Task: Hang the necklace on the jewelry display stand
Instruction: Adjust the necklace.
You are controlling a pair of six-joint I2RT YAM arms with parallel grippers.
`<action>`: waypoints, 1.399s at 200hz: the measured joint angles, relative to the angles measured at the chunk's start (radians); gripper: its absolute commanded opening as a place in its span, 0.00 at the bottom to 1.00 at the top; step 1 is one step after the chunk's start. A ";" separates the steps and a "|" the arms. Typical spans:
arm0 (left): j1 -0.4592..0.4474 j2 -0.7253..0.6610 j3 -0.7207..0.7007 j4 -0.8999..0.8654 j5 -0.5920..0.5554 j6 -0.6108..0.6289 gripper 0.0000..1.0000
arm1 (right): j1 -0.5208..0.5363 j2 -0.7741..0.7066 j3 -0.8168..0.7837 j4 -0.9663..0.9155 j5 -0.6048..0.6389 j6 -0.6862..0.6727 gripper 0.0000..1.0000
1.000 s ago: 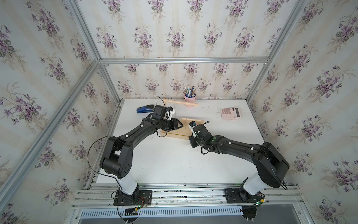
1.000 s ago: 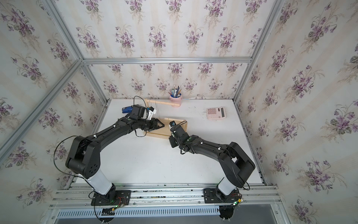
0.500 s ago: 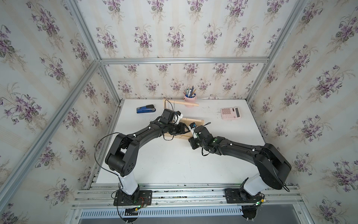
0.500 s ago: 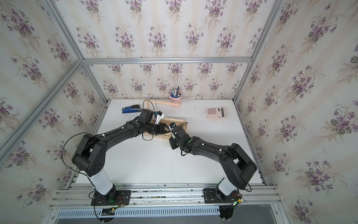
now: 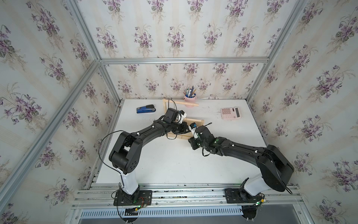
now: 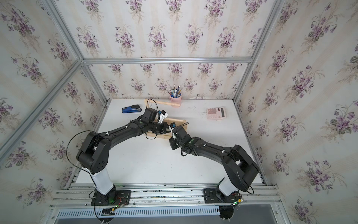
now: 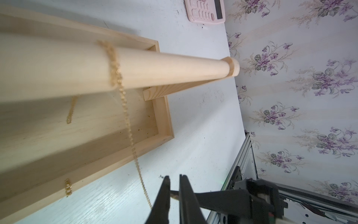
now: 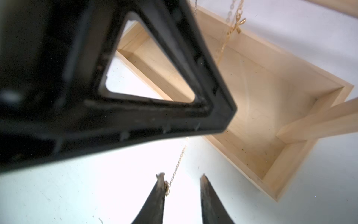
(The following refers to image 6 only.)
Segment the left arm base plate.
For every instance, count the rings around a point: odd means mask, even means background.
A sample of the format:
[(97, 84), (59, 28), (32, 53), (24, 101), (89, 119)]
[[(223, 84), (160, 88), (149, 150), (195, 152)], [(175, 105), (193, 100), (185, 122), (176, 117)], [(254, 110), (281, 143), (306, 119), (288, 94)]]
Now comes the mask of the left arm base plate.
[(130, 190), (110, 191), (107, 195), (100, 194), (95, 190), (91, 206), (124, 206), (128, 205), (131, 197)]

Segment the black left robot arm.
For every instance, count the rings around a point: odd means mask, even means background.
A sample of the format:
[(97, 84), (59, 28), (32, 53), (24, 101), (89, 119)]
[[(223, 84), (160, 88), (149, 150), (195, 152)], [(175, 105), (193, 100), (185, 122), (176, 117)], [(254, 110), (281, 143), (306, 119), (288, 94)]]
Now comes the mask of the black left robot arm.
[(76, 159), (87, 171), (95, 185), (92, 206), (113, 205), (120, 199), (113, 181), (110, 179), (107, 164), (110, 150), (130, 138), (152, 132), (165, 133), (168, 124), (164, 122), (168, 114), (162, 110), (146, 108), (143, 115), (117, 129), (96, 133), (91, 131), (80, 147)]

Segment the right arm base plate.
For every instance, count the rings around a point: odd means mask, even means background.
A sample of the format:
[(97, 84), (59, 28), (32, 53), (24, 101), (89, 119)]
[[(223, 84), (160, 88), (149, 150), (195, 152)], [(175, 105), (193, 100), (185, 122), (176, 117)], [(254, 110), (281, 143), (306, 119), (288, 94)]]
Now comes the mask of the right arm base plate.
[(218, 188), (205, 188), (203, 190), (204, 202), (205, 203), (240, 203), (242, 195), (239, 191), (234, 191), (231, 195), (226, 196)]

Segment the wooden jewelry display stand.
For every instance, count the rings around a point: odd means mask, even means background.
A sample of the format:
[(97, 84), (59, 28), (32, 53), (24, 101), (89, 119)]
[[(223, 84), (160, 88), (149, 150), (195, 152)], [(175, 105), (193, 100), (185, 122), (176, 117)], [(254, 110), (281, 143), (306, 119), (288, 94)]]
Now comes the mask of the wooden jewelry display stand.
[[(156, 105), (158, 111), (159, 111), (159, 109), (158, 109), (158, 104), (170, 105), (170, 106), (175, 105), (175, 104), (172, 103), (172, 102), (164, 102), (164, 101), (162, 101), (162, 100), (159, 100), (159, 101), (157, 100), (157, 101), (155, 101), (155, 100), (153, 100), (153, 99), (145, 99), (146, 107), (149, 107), (149, 106), (148, 106), (149, 101), (152, 101), (152, 102), (155, 103), (155, 105)], [(181, 120), (181, 119), (173, 119), (173, 118), (169, 118), (169, 117), (167, 117), (166, 119), (164, 119), (163, 122), (166, 122), (168, 125), (171, 124), (171, 123), (173, 123), (173, 122), (175, 122), (176, 125), (177, 125), (177, 127), (178, 127), (178, 126), (183, 126), (183, 128), (184, 128), (185, 130), (187, 130), (187, 127), (186, 127), (186, 126), (189, 124), (185, 119), (184, 119), (184, 120)], [(161, 138), (161, 139), (166, 139), (166, 140), (168, 140), (168, 139), (171, 138), (171, 136), (172, 136), (172, 134), (171, 134), (170, 130), (168, 131), (168, 133), (165, 133), (165, 134), (154, 134), (153, 132), (148, 132), (148, 133), (146, 134), (146, 137), (153, 137), (153, 139), (155, 139), (155, 138)]]

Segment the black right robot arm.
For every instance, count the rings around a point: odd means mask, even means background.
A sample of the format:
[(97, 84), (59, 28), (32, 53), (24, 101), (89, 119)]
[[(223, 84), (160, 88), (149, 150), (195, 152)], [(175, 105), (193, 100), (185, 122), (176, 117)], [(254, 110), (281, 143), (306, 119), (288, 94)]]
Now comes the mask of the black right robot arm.
[(170, 124), (172, 133), (169, 139), (172, 150), (179, 148), (181, 156), (201, 156), (221, 164), (227, 178), (216, 186), (214, 199), (220, 203), (232, 202), (240, 197), (239, 191), (247, 192), (257, 175), (259, 167), (240, 145), (222, 147), (209, 143), (199, 137), (191, 137), (183, 126)]

